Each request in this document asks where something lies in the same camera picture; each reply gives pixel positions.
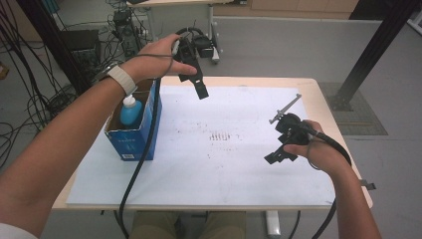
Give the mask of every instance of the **hand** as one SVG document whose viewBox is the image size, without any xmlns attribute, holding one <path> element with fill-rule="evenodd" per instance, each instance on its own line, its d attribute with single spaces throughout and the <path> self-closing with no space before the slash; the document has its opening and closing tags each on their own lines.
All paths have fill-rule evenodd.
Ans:
<svg viewBox="0 0 422 239">
<path fill-rule="evenodd" d="M 318 122 L 311 120 L 306 120 L 306 122 L 313 129 L 323 132 Z M 341 153 L 317 137 L 314 137 L 308 145 L 287 144 L 283 147 L 283 150 L 306 157 L 313 165 L 329 175 L 340 172 L 345 168 L 350 168 Z"/>
<path fill-rule="evenodd" d="M 140 50 L 139 54 L 165 55 L 168 57 L 134 57 L 123 63 L 120 67 L 124 69 L 138 83 L 145 79 L 154 79 L 166 74 L 171 64 L 171 47 L 180 36 L 171 34 L 157 42 L 148 43 Z M 195 75 L 196 69 L 192 66 L 173 61 L 169 73 Z"/>
</svg>

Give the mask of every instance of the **cardboard box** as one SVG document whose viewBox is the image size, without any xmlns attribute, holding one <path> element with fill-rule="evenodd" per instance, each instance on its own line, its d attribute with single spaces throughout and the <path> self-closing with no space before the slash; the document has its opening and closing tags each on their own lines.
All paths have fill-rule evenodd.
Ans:
<svg viewBox="0 0 422 239">
<path fill-rule="evenodd" d="M 140 160 L 143 154 L 152 123 L 155 86 L 155 82 L 143 81 L 142 84 L 138 84 L 136 92 L 133 93 L 133 97 L 142 102 L 143 116 L 139 129 L 125 129 L 123 124 L 121 124 L 119 118 L 122 102 L 114 110 L 105 125 L 105 135 L 120 155 L 120 158 L 124 161 Z M 158 98 L 154 135 L 145 160 L 153 160 L 154 158 L 161 108 L 161 98 Z"/>
</svg>

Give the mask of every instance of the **white paper sheet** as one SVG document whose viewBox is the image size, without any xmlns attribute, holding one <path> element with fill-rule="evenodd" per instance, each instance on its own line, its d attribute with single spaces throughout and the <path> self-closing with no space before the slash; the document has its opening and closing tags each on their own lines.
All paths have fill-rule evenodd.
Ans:
<svg viewBox="0 0 422 239">
<path fill-rule="evenodd" d="M 161 87 L 162 114 L 155 157 L 146 161 L 127 204 L 192 208 L 329 206 L 329 177 L 304 158 L 268 164 L 281 143 L 269 124 L 297 89 Z M 290 113 L 306 119 L 302 100 Z M 136 167 L 121 161 L 100 132 L 81 163 L 68 204 L 119 205 Z"/>
</svg>

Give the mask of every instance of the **metal tool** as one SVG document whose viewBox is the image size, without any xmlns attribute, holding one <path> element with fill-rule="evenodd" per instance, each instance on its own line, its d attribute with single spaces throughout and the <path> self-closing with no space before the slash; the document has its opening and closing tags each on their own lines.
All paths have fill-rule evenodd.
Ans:
<svg viewBox="0 0 422 239">
<path fill-rule="evenodd" d="M 298 101 L 298 99 L 301 98 L 301 94 L 296 94 L 296 97 L 294 100 L 292 100 L 290 103 L 288 103 L 282 110 L 277 111 L 276 116 L 273 119 L 269 119 L 270 124 L 273 124 L 273 122 L 275 122 L 276 120 L 279 120 L 284 114 L 285 112 L 292 106 L 295 104 L 295 102 Z"/>
</svg>

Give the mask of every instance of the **person's left arm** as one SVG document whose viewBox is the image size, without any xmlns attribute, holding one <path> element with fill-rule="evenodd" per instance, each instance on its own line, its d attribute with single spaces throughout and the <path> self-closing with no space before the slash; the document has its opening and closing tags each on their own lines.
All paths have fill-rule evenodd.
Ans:
<svg viewBox="0 0 422 239">
<path fill-rule="evenodd" d="M 148 44 L 141 54 L 171 55 L 179 38 L 170 35 Z M 138 83 L 161 77 L 170 57 L 135 57 L 120 67 Z M 170 72 L 196 73 L 173 62 Z M 40 237 L 57 196 L 88 152 L 106 119 L 124 98 L 124 90 L 106 78 L 78 97 L 55 117 L 0 175 L 0 222 Z"/>
</svg>

